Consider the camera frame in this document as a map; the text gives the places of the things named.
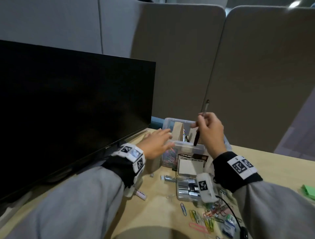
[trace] wooden desk surface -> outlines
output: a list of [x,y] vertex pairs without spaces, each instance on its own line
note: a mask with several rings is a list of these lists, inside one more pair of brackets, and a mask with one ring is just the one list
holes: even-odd
[[[144,133],[129,142],[136,144],[143,136]],[[236,154],[243,155],[249,159],[267,182],[289,187],[295,191],[302,184],[315,187],[315,162],[313,161],[238,146],[232,146],[232,148]],[[168,195],[176,194],[175,183],[161,181],[161,175],[174,176],[175,174],[170,168],[161,167],[155,171],[153,178],[149,177],[149,175],[143,176],[140,190],[147,195],[147,200],[143,201],[137,196],[133,196],[130,200],[124,198],[105,238],[208,238],[205,234],[189,227],[191,219],[188,210],[196,209],[192,203],[183,202],[187,211],[187,216],[185,217],[180,207],[181,201],[178,201],[176,196],[169,199],[166,198]],[[49,191],[25,204],[0,229],[0,238],[4,238],[48,193]]]

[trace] plastic storage container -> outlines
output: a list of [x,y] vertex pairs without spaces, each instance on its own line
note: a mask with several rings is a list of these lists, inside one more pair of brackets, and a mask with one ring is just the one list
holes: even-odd
[[[183,123],[185,133],[186,135],[189,135],[190,125],[194,123],[194,121],[166,118],[164,120],[162,129],[171,129],[172,132],[175,122]],[[177,168],[178,154],[187,154],[190,156],[193,156],[194,154],[204,155],[205,147],[203,144],[197,144],[197,146],[194,146],[193,143],[188,143],[184,141],[169,141],[174,142],[175,146],[162,154],[162,166],[164,167]]]

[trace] black cable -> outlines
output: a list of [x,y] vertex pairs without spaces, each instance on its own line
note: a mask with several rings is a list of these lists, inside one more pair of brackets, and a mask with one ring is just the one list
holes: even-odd
[[235,217],[235,220],[236,220],[236,222],[237,222],[239,228],[241,229],[241,225],[239,224],[239,222],[238,222],[238,220],[237,220],[237,217],[236,217],[236,215],[234,214],[232,208],[228,205],[228,203],[227,203],[223,198],[221,198],[220,196],[217,196],[217,195],[216,195],[216,197],[225,202],[225,204],[228,206],[228,208],[231,210],[233,216]]

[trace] white marker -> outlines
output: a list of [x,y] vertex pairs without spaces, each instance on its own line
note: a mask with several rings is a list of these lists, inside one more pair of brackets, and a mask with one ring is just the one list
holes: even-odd
[[143,193],[143,192],[141,192],[141,191],[139,191],[139,190],[135,190],[135,194],[139,197],[139,198],[141,198],[142,200],[146,200],[146,195]]

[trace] black monitor screen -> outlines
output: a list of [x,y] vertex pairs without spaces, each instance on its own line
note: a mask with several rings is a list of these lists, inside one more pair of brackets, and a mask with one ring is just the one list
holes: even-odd
[[0,68],[0,200],[150,124],[155,62],[0,41]]

